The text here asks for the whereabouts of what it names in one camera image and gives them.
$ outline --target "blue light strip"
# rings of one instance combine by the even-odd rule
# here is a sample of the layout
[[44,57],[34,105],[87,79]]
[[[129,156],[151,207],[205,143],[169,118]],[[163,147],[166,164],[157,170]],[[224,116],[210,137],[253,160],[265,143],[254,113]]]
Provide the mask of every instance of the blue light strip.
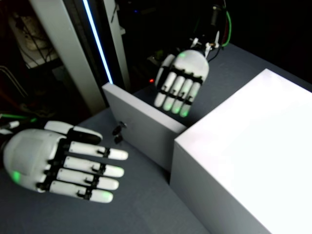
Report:
[[94,21],[93,21],[93,17],[92,17],[91,11],[90,11],[88,0],[83,0],[83,5],[84,5],[84,8],[86,9],[86,12],[87,12],[87,15],[88,15],[88,19],[89,19],[89,22],[90,22],[90,25],[91,25],[91,28],[92,28],[92,32],[93,32],[94,38],[95,38],[96,43],[97,43],[98,51],[99,51],[99,53],[101,55],[101,59],[102,59],[102,62],[103,62],[103,65],[104,65],[105,72],[107,74],[108,80],[109,80],[109,82],[111,84],[113,84],[111,73],[108,70],[108,66],[107,66],[107,62],[106,62],[105,56],[104,56],[104,52],[103,52],[101,43],[99,41],[98,32],[97,32],[96,26],[94,25]]

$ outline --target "gray table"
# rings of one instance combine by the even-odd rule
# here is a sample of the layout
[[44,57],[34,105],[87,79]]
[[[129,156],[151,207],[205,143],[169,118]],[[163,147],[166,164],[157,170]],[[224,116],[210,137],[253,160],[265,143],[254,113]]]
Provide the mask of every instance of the gray table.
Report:
[[[186,118],[190,126],[227,99],[263,69],[312,90],[311,85],[233,45],[211,62],[205,82]],[[136,95],[152,103],[155,92],[148,87]],[[120,188],[110,204],[78,201],[55,194],[38,194],[14,184],[0,170],[0,232],[55,234],[207,234],[208,232],[170,189],[169,175],[126,142],[116,146],[111,137],[115,121],[105,110],[81,124],[103,134],[103,146],[129,152],[129,159],[116,162],[125,168]]]

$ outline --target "blue led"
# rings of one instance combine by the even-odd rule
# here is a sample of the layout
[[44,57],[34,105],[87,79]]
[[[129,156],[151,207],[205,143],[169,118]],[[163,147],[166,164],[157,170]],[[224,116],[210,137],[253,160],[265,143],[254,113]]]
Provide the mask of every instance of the blue led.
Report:
[[86,9],[86,12],[87,12],[87,16],[88,16],[88,19],[89,19],[89,22],[90,22],[90,25],[91,25],[91,28],[92,28],[92,32],[93,32],[94,38],[95,38],[96,43],[97,43],[97,48],[98,48],[99,54],[101,55],[101,59],[102,59],[102,62],[103,62],[104,68],[105,68],[106,75],[108,77],[109,82],[111,84],[113,84],[111,73],[109,72],[108,65],[107,65],[107,62],[106,62],[106,59],[105,59],[105,56],[104,56],[104,52],[103,52],[101,43],[99,41],[98,32],[97,32],[96,26],[95,26],[93,18],[92,18],[92,14],[91,14],[91,11],[90,11],[88,0],[83,0],[83,5],[84,5],[84,8]]

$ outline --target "box top surface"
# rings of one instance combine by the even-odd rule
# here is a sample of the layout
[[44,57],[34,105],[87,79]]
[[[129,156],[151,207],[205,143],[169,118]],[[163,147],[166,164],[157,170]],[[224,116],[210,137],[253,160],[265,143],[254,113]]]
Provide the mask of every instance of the box top surface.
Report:
[[312,93],[266,69],[176,142],[272,234],[312,233]]

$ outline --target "robotic arm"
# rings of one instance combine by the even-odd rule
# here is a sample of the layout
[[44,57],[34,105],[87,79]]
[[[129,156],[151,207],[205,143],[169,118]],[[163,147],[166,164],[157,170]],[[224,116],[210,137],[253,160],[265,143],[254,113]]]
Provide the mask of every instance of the robotic arm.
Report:
[[186,117],[196,95],[209,73],[207,57],[211,50],[220,49],[219,44],[225,7],[213,5],[209,32],[197,33],[189,49],[177,56],[168,55],[158,71],[155,85],[158,89],[154,106]]
[[78,158],[126,160],[122,150],[98,146],[100,133],[64,122],[49,121],[42,129],[26,129],[4,146],[4,167],[20,186],[39,193],[51,192],[109,203],[119,187],[121,167]]

